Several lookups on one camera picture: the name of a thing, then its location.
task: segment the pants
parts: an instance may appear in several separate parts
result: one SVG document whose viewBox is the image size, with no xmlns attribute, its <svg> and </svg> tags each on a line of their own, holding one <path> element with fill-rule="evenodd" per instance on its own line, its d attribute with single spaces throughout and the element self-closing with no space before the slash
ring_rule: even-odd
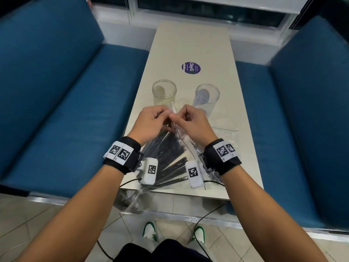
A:
<svg viewBox="0 0 349 262">
<path fill-rule="evenodd" d="M 114 259 L 116 262 L 122 261 L 211 261 L 215 260 L 207 248 L 205 251 L 210 256 L 207 258 L 205 252 L 196 241 L 190 242 L 187 247 L 172 239 L 166 239 L 157 244 L 147 238 L 139 239 L 134 243 L 126 244 Z"/>
</svg>

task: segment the white table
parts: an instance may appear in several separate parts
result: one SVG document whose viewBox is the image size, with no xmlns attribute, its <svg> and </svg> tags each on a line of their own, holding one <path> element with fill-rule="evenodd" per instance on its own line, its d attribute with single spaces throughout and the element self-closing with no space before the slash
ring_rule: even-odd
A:
<svg viewBox="0 0 349 262">
<path fill-rule="evenodd" d="M 185 62 L 197 63 L 201 71 L 197 74 L 185 73 L 181 67 Z M 237 150 L 242 166 L 263 188 L 227 29 L 174 21 L 159 23 L 125 135 L 132 129 L 142 108 L 154 105 L 151 87 L 160 79 L 176 84 L 177 110 L 184 104 L 193 103 L 195 89 L 200 84 L 214 84 L 220 90 L 220 99 L 209 118 L 210 123 L 217 128 L 238 128 Z M 134 173 L 128 173 L 123 183 L 134 178 Z M 123 188 L 137 189 L 138 186 L 137 182 L 130 182 Z M 164 188 L 156 191 L 228 199 L 224 187 L 210 183 L 206 183 L 206 189 Z"/>
</svg>

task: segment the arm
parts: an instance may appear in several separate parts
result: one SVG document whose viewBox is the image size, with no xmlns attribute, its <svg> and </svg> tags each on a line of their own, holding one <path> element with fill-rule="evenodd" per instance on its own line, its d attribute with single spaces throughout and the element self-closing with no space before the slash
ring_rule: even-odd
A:
<svg viewBox="0 0 349 262">
<path fill-rule="evenodd" d="M 166 106 L 144 108 L 129 137 L 141 145 L 155 138 L 171 113 Z M 85 261 L 107 221 L 124 174 L 104 165 L 42 229 L 18 259 Z"/>
<path fill-rule="evenodd" d="M 203 111 L 185 105 L 170 119 L 205 147 L 218 139 Z M 236 215 L 265 261 L 326 262 L 316 243 L 241 166 L 221 176 Z"/>
</svg>

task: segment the hand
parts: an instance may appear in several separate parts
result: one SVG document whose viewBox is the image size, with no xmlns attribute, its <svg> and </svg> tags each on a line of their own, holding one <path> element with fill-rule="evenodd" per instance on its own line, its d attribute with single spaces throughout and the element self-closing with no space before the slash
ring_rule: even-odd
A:
<svg viewBox="0 0 349 262">
<path fill-rule="evenodd" d="M 143 108 L 127 136 L 143 146 L 153 140 L 161 130 L 171 131 L 170 127 L 163 125 L 171 112 L 165 105 Z"/>
<path fill-rule="evenodd" d="M 188 136 L 202 148 L 218 139 L 203 110 L 184 105 L 177 114 L 170 114 L 169 118 L 184 129 Z"/>
</svg>

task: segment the person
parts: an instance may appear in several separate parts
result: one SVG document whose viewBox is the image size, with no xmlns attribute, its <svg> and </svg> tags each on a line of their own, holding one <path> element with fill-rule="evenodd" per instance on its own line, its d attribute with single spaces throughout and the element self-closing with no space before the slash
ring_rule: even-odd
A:
<svg viewBox="0 0 349 262">
<path fill-rule="evenodd" d="M 185 105 L 177 114 L 165 105 L 144 108 L 127 136 L 142 146 L 161 130 L 171 130 L 163 125 L 167 119 L 182 127 L 201 147 L 218 139 L 204 112 L 190 105 Z M 240 164 L 220 174 L 246 235 L 264 261 L 327 261 L 309 235 Z M 84 261 L 102 232 L 123 177 L 120 170 L 104 164 L 32 240 L 17 261 Z M 204 244 L 203 229 L 198 227 L 195 231 L 195 236 Z M 143 236 L 156 240 L 153 223 L 146 224 Z M 129 243 L 114 261 L 136 259 L 210 261 L 199 252 L 170 239 L 160 243 L 153 252 Z"/>
</svg>

